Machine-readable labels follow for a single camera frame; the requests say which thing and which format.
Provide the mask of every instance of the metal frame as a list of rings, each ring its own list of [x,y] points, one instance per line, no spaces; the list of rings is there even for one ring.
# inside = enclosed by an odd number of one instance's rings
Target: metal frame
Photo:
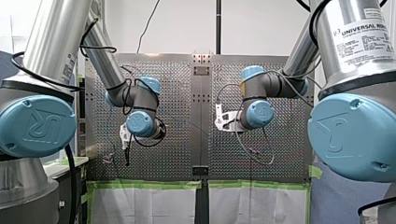
[[[235,174],[234,176],[224,176],[221,177],[218,173],[216,175],[216,170],[213,170],[214,161],[210,157],[210,149],[212,148],[211,144],[213,144],[213,132],[214,132],[214,104],[216,101],[216,90],[214,90],[214,82],[216,82],[216,77],[214,77],[214,69],[216,64],[239,64],[239,65],[249,65],[249,64],[266,64],[267,66],[272,66],[274,68],[278,68],[279,66],[283,66],[287,57],[278,57],[278,56],[224,56],[224,55],[209,55],[209,54],[118,54],[117,60],[120,64],[123,63],[157,63],[164,62],[164,66],[166,68],[167,63],[180,63],[183,62],[190,68],[190,77],[185,77],[190,79],[190,120],[188,122],[190,125],[188,130],[190,132],[185,132],[185,134],[189,135],[190,142],[187,146],[190,148],[185,148],[185,153],[189,154],[191,158],[191,168],[190,170],[185,169],[186,174],[183,176],[168,176],[168,177],[158,177],[155,174],[153,176],[136,176],[136,173],[131,175],[130,170],[134,169],[134,167],[128,167],[124,169],[124,158],[123,154],[120,152],[116,153],[116,156],[113,160],[113,164],[108,166],[101,165],[101,156],[98,154],[98,149],[100,147],[104,147],[101,144],[97,144],[94,139],[94,132],[97,129],[103,128],[95,127],[94,113],[101,114],[104,113],[103,110],[99,110],[94,107],[95,98],[95,72],[90,65],[86,68],[86,108],[87,108],[87,116],[86,116],[86,124],[87,124],[87,135],[86,135],[86,145],[87,145],[87,155],[92,159],[91,163],[96,164],[94,166],[91,165],[91,169],[100,169],[100,171],[95,171],[99,173],[103,173],[100,176],[100,179],[111,179],[114,178],[111,175],[109,170],[120,170],[123,175],[117,176],[118,178],[139,178],[139,179],[147,179],[147,180],[207,180],[207,179],[240,179],[245,178],[249,179],[252,177],[253,179],[267,180],[267,181],[277,181],[277,182],[292,182],[292,183],[305,183],[309,182],[309,171],[307,164],[310,164],[312,158],[312,148],[309,144],[309,140],[306,133],[306,121],[309,119],[310,108],[307,106],[302,108],[302,101],[295,100],[296,105],[299,106],[300,111],[304,111],[304,115],[295,119],[296,121],[303,122],[305,126],[303,139],[292,139],[290,141],[298,141],[299,144],[295,144],[297,148],[295,150],[301,152],[304,161],[304,164],[299,161],[299,167],[304,167],[303,172],[299,176],[260,176],[263,174],[266,168],[254,166],[255,173],[253,176],[249,176],[246,174],[240,175]],[[307,94],[307,98],[309,101],[313,101],[313,88],[311,88],[310,92]],[[178,166],[178,159],[175,159],[170,165]],[[90,179],[99,178],[98,175],[89,175]]]

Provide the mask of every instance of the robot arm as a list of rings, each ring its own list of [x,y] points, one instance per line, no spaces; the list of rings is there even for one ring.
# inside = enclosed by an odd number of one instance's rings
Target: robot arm
[[[217,105],[215,122],[227,132],[264,127],[274,115],[266,97],[294,98],[291,87],[304,94],[305,73],[320,51],[327,84],[308,121],[313,149],[346,178],[394,182],[396,58],[380,5],[376,0],[310,2],[312,11],[327,3],[313,22],[318,46],[310,37],[309,19],[282,70],[290,85],[260,66],[247,67],[242,71],[243,111],[228,112],[236,122],[227,123]]]
[[[92,11],[87,19],[90,26],[96,17]],[[84,39],[84,46],[104,47],[111,43],[100,29],[94,25]],[[106,88],[106,100],[113,106],[132,108],[125,126],[136,137],[159,139],[164,135],[163,124],[155,117],[159,105],[158,96],[161,93],[161,85],[158,79],[153,77],[141,77],[137,85],[131,86],[124,78],[114,54],[108,50],[85,49],[98,76]]]

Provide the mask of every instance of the perforated metal panel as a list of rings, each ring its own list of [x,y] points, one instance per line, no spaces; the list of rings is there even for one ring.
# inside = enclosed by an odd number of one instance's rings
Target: perforated metal panel
[[[156,77],[162,85],[160,106],[157,115],[167,127],[167,135],[156,147],[141,147],[132,143],[130,166],[125,166],[125,156],[120,145],[120,126],[126,120],[121,108],[111,108],[105,102],[105,88],[99,76],[93,73],[93,113],[92,126],[95,152],[90,164],[90,179],[151,179],[190,180],[191,150],[189,120],[191,113],[191,64],[187,60],[171,62],[166,60],[141,61],[134,58],[120,61],[132,70],[134,77],[142,74]],[[151,145],[154,142],[142,140]],[[103,159],[114,153],[114,161],[104,163]]]
[[[251,161],[235,136],[216,130],[213,123],[216,95],[224,85],[239,83],[245,66],[261,64],[267,69],[279,69],[286,57],[211,56],[205,64],[192,55],[121,54],[118,58],[120,64],[133,71],[134,77],[145,74],[161,81],[158,116],[168,133],[153,148],[132,143],[131,165],[126,167],[119,138],[120,125],[126,117],[120,108],[106,104],[105,88],[89,66],[86,73],[87,154],[92,159],[89,179],[191,180],[193,165],[208,165],[210,179],[307,181],[311,147],[305,126],[310,109],[301,100],[270,99],[276,117],[265,129],[268,141],[261,130],[241,135],[246,147],[261,150],[268,161],[272,149],[275,153],[272,165]],[[194,75],[196,66],[209,67],[209,76]],[[228,87],[220,99],[225,111],[238,109],[239,88]],[[111,153],[114,161],[107,164]]]
[[[220,89],[229,83],[239,84],[241,70],[248,65],[259,64],[267,70],[279,70],[282,61],[252,59],[228,60],[226,56],[212,60],[212,102],[216,101]],[[221,93],[220,101],[224,111],[237,110],[242,102],[240,88],[230,86]],[[306,121],[309,108],[302,100],[269,99],[275,109],[275,118],[262,130],[240,134],[246,148],[260,151],[264,163],[253,161],[241,148],[234,133],[219,132],[211,121],[209,137],[209,175],[211,179],[261,179],[282,182],[305,182],[308,178],[307,164],[310,161],[311,147],[306,137]],[[215,120],[215,107],[212,107],[212,120]]]

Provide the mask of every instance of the silver aluminum tube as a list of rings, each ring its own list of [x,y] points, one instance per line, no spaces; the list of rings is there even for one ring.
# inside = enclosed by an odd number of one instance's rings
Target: silver aluminum tube
[[[89,13],[87,27],[95,20],[92,10]],[[84,40],[84,45],[89,47],[106,47],[111,46],[111,42],[106,38],[97,22]],[[119,68],[119,65],[108,49],[84,49],[90,57],[93,67],[96,69],[106,89],[112,89],[121,85],[125,78]]]
[[[288,60],[286,61],[283,73],[287,76],[297,77],[306,74],[313,69],[318,58],[318,47],[312,42],[309,36],[309,20],[305,23],[301,34],[294,45],[294,49],[291,52]]]
[[[314,11],[321,1],[311,0],[311,10]],[[382,29],[373,34],[365,28],[382,25],[386,26],[377,0],[332,0],[325,7],[319,15],[316,29],[327,79],[323,90],[361,77],[396,71],[389,33]],[[361,48],[367,52],[368,60],[357,52],[356,46],[362,45],[363,39],[366,39],[365,47]]]
[[[91,3],[92,0],[42,0],[24,66],[69,84]]]

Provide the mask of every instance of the blue plastic cover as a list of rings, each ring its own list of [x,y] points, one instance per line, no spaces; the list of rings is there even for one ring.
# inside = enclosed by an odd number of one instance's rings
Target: blue plastic cover
[[[137,137],[150,137],[154,123],[148,113],[135,111],[126,120],[126,128]]]
[[[161,94],[161,83],[157,78],[155,78],[155,77],[140,77],[139,79],[141,79],[146,84],[148,84],[155,93]],[[148,89],[148,87],[145,84],[143,84],[141,81],[137,81],[137,85]]]
[[[380,103],[340,93],[311,112],[309,140],[337,174],[359,181],[396,180],[396,115]]]
[[[65,101],[25,97],[0,113],[0,150],[19,158],[46,157],[69,144],[76,128],[76,115]]]
[[[268,101],[255,101],[247,109],[247,123],[252,128],[265,127],[273,118],[274,109]]]
[[[242,70],[242,81],[247,81],[248,79],[262,74],[264,71],[264,68],[259,65],[248,66]]]

